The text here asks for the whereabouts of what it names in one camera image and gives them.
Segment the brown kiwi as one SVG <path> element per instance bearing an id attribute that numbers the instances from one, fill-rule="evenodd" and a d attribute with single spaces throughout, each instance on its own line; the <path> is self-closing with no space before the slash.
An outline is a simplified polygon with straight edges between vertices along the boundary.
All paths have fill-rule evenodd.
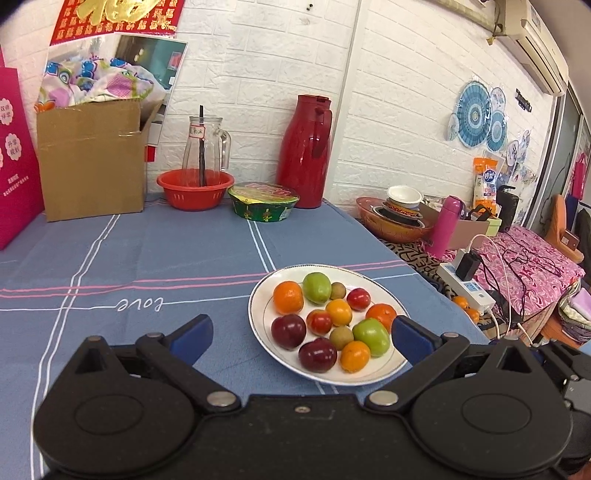
<path id="1" fill-rule="evenodd" d="M 349 343 L 353 342 L 353 332 L 348 326 L 339 326 L 332 329 L 329 341 L 336 351 L 342 351 Z"/>

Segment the small orange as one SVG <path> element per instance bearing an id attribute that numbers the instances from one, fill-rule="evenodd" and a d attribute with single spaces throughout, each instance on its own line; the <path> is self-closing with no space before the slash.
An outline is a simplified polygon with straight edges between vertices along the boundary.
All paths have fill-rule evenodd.
<path id="1" fill-rule="evenodd" d="M 329 314 L 334 327 L 349 326 L 353 320 L 353 310 L 345 299 L 329 301 L 325 311 Z"/>

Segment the small red-green tomato fruit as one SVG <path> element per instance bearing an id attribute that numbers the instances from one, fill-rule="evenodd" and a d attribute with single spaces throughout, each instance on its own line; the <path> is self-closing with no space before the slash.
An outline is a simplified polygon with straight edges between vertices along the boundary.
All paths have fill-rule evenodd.
<path id="1" fill-rule="evenodd" d="M 328 311 L 322 309 L 315 309 L 308 313 L 307 319 L 308 330 L 317 336 L 325 336 L 332 330 L 332 318 Z"/>

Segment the green apple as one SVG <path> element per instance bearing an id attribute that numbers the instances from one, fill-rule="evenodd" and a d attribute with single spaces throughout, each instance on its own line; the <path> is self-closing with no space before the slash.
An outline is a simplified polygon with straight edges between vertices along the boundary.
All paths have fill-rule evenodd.
<path id="1" fill-rule="evenodd" d="M 324 305 L 332 295 L 332 282 L 322 272 L 311 272 L 304 277 L 304 297 L 312 304 Z"/>
<path id="2" fill-rule="evenodd" d="M 357 323 L 353 328 L 353 338 L 366 344 L 374 358 L 382 357 L 391 346 L 389 331 L 379 320 L 374 318 Z"/>

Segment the green apple on plate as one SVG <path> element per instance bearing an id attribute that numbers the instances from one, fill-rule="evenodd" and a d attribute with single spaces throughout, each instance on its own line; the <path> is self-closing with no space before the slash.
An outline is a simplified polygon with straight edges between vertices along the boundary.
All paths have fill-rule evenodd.
<path id="1" fill-rule="evenodd" d="M 366 344 L 374 358 L 382 357 L 391 346 L 389 331 L 379 320 L 374 318 L 357 323 L 353 328 L 353 338 Z"/>

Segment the black power adapter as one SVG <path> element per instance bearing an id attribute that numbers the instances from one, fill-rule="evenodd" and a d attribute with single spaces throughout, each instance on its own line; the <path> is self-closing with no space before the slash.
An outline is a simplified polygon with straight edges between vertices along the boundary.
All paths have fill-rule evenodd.
<path id="1" fill-rule="evenodd" d="M 471 281 L 481 263 L 482 257 L 478 252 L 466 251 L 456 267 L 456 276 L 463 282 Z"/>

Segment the pink patterned cloth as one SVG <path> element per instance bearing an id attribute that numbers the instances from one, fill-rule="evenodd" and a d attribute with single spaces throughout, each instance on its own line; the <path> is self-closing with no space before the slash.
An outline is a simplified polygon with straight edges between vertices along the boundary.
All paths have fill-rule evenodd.
<path id="1" fill-rule="evenodd" d="M 513 309 L 527 317 L 554 305 L 568 287 L 584 277 L 584 270 L 531 230 L 513 226 L 469 246 L 483 263 L 474 280 L 486 290 L 499 291 Z"/>

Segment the dark red plum lower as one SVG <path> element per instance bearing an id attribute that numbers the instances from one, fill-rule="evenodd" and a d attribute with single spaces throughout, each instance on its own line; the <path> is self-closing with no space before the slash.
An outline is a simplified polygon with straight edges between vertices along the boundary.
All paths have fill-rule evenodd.
<path id="1" fill-rule="evenodd" d="M 327 338 L 317 339 L 304 343 L 298 350 L 298 360 L 301 366 L 308 371 L 325 373 L 335 366 L 338 359 L 338 351 Z"/>

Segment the dark red plum upper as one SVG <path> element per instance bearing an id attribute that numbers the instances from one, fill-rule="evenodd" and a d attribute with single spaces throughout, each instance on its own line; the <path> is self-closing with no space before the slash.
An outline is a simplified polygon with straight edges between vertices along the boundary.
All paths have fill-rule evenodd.
<path id="1" fill-rule="evenodd" d="M 297 349 L 297 347 L 303 344 L 307 333 L 307 324 L 297 314 L 287 314 L 277 317 L 271 324 L 273 341 L 283 349 Z"/>

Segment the blue striped tablecloth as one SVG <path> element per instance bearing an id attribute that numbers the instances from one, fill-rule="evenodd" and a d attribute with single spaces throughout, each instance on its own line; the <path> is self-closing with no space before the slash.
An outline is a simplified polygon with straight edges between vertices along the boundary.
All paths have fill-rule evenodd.
<path id="1" fill-rule="evenodd" d="M 88 336 L 130 344 L 199 314 L 214 323 L 197 368 L 238 396 L 328 394 L 273 360 L 249 327 L 247 300 L 266 273 L 325 264 L 377 280 L 433 332 L 484 334 L 450 300 L 331 204 L 250 222 L 229 201 L 183 212 L 153 201 L 138 214 L 50 223 L 36 218 L 1 254 L 1 475 L 36 479 L 31 421 Z"/>

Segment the black bottle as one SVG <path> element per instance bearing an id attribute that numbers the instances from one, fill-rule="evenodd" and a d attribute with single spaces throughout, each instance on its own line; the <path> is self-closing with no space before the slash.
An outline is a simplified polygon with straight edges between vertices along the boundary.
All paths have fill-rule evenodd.
<path id="1" fill-rule="evenodd" d="M 501 185 L 497 189 L 496 203 L 500 207 L 498 218 L 501 220 L 499 231 L 507 232 L 513 224 L 517 207 L 519 204 L 519 196 L 513 193 L 514 186 Z"/>

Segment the green instant noodle bowl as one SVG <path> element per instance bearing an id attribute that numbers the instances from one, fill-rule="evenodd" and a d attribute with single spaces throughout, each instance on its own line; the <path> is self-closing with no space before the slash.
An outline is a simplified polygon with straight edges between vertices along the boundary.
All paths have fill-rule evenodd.
<path id="1" fill-rule="evenodd" d="M 300 200 L 294 190 L 264 183 L 243 182 L 228 189 L 235 214 L 256 222 L 280 222 L 290 216 L 294 205 Z"/>

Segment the orange snack package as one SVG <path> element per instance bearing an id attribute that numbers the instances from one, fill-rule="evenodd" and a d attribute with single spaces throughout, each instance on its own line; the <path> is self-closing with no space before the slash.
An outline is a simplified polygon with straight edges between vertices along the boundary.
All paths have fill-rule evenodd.
<path id="1" fill-rule="evenodd" d="M 498 161 L 491 158 L 477 157 L 473 160 L 474 208 L 483 205 L 493 213 L 496 213 L 497 164 Z"/>

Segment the glass pitcher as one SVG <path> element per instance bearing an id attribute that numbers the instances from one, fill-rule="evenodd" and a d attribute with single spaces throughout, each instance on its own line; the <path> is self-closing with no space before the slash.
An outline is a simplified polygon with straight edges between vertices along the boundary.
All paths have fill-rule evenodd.
<path id="1" fill-rule="evenodd" d="M 205 165 L 214 172 L 228 171 L 231 150 L 231 135 L 222 128 L 222 118 L 204 117 Z M 182 168 L 198 170 L 198 116 L 190 116 L 188 138 L 184 149 Z"/>

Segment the red wall banner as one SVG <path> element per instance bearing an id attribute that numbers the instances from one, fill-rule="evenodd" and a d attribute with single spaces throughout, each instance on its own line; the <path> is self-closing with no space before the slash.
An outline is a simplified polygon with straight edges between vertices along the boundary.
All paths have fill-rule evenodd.
<path id="1" fill-rule="evenodd" d="M 127 33 L 173 37 L 184 0 L 66 0 L 50 45 Z"/>

